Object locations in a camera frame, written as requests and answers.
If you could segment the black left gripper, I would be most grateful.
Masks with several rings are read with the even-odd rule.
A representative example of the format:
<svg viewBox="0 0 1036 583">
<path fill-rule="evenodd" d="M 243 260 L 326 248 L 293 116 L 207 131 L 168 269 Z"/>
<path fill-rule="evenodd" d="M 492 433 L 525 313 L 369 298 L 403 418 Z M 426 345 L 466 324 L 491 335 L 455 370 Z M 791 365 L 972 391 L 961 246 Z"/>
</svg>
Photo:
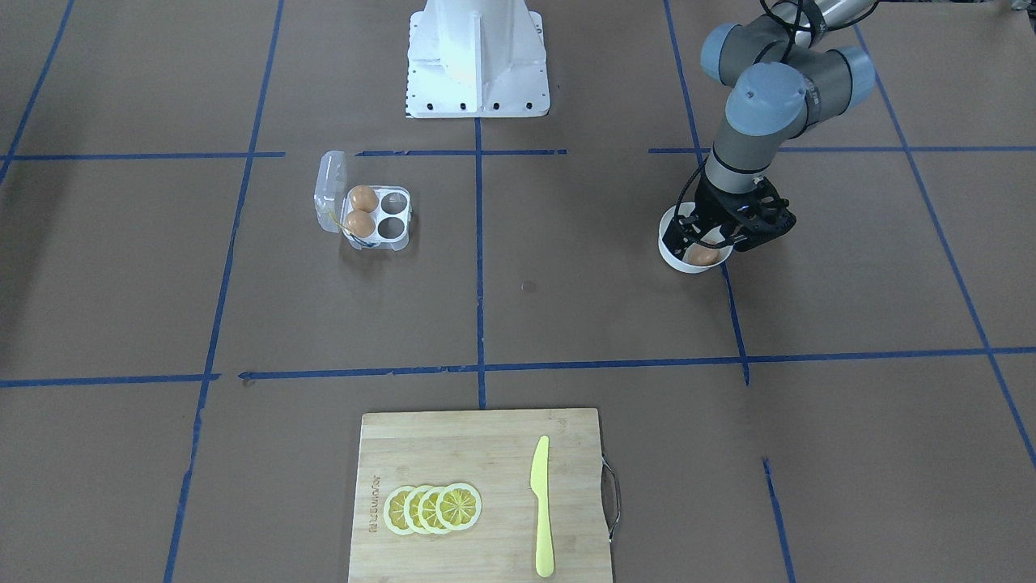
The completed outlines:
<svg viewBox="0 0 1036 583">
<path fill-rule="evenodd" d="M 730 193 L 700 177 L 694 210 L 678 211 L 662 235 L 662 245 L 674 258 L 684 258 L 692 244 L 747 252 L 787 235 L 796 225 L 787 199 L 762 178 L 747 193 Z"/>
</svg>

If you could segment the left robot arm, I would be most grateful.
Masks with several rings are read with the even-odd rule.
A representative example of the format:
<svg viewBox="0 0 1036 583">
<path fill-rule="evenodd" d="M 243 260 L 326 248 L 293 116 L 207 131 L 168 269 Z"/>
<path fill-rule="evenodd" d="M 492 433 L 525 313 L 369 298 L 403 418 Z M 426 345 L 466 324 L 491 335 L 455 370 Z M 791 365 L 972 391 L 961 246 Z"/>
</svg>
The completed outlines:
<svg viewBox="0 0 1036 583">
<path fill-rule="evenodd" d="M 862 48 L 817 51 L 828 34 L 872 14 L 876 1 L 761 7 L 751 23 L 711 31 L 700 53 L 707 76 L 730 92 L 710 155 L 687 181 L 692 202 L 678 196 L 660 221 L 660 254 L 678 270 L 694 272 L 694 247 L 716 251 L 724 262 L 787 235 L 798 220 L 767 169 L 782 144 L 864 103 L 876 86 L 876 67 Z"/>
</svg>

